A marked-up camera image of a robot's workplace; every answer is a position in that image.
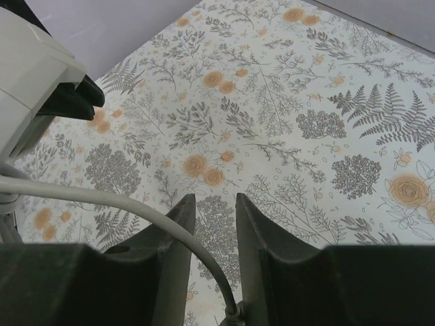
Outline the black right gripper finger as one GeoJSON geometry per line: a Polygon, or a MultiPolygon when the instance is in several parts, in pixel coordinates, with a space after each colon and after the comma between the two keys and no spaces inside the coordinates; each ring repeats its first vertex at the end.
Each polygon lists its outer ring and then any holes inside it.
{"type": "Polygon", "coordinates": [[[74,88],[58,86],[42,105],[39,115],[93,120],[94,106],[74,88]]]}
{"type": "Polygon", "coordinates": [[[433,325],[434,247],[317,249],[236,199],[247,325],[433,325]]]}
{"type": "Polygon", "coordinates": [[[102,89],[88,75],[84,76],[82,82],[77,86],[76,92],[92,106],[102,107],[105,104],[105,95],[102,89]]]}
{"type": "Polygon", "coordinates": [[[191,253],[155,225],[98,252],[3,244],[2,325],[182,325],[191,253]]]}

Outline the white grey headphones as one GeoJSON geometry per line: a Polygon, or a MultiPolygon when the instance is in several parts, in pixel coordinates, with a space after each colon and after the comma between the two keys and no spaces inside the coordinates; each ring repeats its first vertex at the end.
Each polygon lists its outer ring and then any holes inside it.
{"type": "MultiPolygon", "coordinates": [[[[22,179],[25,177],[18,169],[6,162],[1,162],[1,176],[22,179]]],[[[18,205],[18,194],[1,193],[1,244],[22,243],[16,225],[15,209],[18,205]]]]}

